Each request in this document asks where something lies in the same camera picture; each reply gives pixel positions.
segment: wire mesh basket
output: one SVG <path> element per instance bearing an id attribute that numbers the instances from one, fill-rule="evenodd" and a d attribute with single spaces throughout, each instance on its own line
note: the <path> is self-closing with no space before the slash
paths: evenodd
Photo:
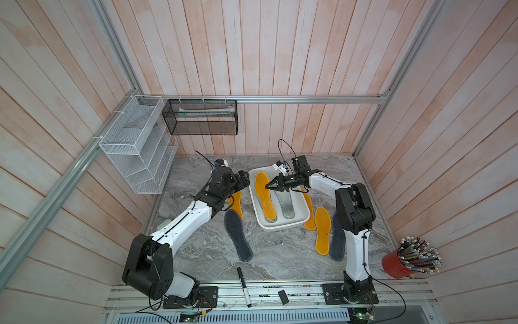
<path id="1" fill-rule="evenodd" d="M 134 96 L 100 141 L 101 149 L 106 154 L 140 154 L 163 108 L 160 96 Z"/>
<path id="2" fill-rule="evenodd" d="M 166 124 L 155 126 L 140 154 L 107 154 L 135 193 L 162 193 L 178 143 L 169 145 L 171 135 Z"/>
<path id="3" fill-rule="evenodd" d="M 172 135 L 237 135 L 235 100 L 169 99 L 162 116 Z"/>

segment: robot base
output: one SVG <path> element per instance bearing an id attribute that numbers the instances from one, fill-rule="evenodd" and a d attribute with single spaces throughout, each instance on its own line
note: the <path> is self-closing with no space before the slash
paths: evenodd
<path id="1" fill-rule="evenodd" d="M 324 291 L 324 299 L 326 305 L 350 305 L 351 303 L 346 302 L 345 297 L 343 296 L 343 284 L 323 284 L 322 290 Z M 378 300 L 378 295 L 376 291 L 372 289 L 372 292 L 364 293 L 359 296 L 358 304 L 370 304 L 370 299 L 372 298 L 373 304 L 378 304 L 380 301 Z"/>
<path id="2" fill-rule="evenodd" d="M 164 301 L 164 309 L 174 308 L 216 308 L 218 304 L 218 287 L 217 286 L 203 286 L 199 288 L 198 297 L 201 298 L 202 304 L 197 303 L 198 299 L 194 302 L 194 305 L 186 305 L 185 299 L 177 296 L 168 296 Z"/>

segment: black mesh basket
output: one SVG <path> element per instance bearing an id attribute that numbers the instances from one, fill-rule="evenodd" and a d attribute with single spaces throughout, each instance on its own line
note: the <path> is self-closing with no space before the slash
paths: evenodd
<path id="1" fill-rule="evenodd" d="M 162 116 L 172 135 L 237 135 L 235 100 L 169 99 Z"/>

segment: yellow insole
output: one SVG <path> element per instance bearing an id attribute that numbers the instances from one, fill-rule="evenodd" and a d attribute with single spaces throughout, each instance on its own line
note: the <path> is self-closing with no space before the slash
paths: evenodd
<path id="1" fill-rule="evenodd" d="M 316 223 L 316 243 L 315 250 L 321 254 L 329 253 L 329 234 L 331 233 L 331 217 L 324 207 L 319 207 L 315 211 Z"/>
<path id="2" fill-rule="evenodd" d="M 243 211 L 241 210 L 241 191 L 238 191 L 233 194 L 234 196 L 234 204 L 232 205 L 232 198 L 228 199 L 228 204 L 232 205 L 232 210 L 234 210 L 241 219 L 243 219 Z"/>
<path id="3" fill-rule="evenodd" d="M 308 204 L 308 207 L 309 207 L 309 219 L 307 222 L 304 223 L 304 227 L 308 231 L 314 231 L 314 230 L 316 230 L 316 224 L 315 224 L 315 214 L 313 213 L 313 201 L 311 200 L 311 197 L 307 193 L 304 194 L 304 199 L 306 200 L 306 203 Z"/>
<path id="4" fill-rule="evenodd" d="M 255 193 L 257 194 L 257 197 L 259 197 L 261 205 L 263 206 L 264 217 L 268 221 L 274 221 L 277 219 L 277 212 L 271 202 L 270 190 L 265 188 L 269 182 L 270 180 L 268 180 L 266 173 L 259 172 L 255 176 Z"/>

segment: red pencil holder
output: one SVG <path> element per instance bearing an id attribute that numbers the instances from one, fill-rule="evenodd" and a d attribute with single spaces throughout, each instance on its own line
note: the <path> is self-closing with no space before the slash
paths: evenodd
<path id="1" fill-rule="evenodd" d="M 396 279 L 409 277 L 411 274 L 414 273 L 414 271 L 407 269 L 404 265 L 401 264 L 397 256 L 397 250 L 384 256 L 383 260 L 381 260 L 381 265 L 390 277 Z"/>

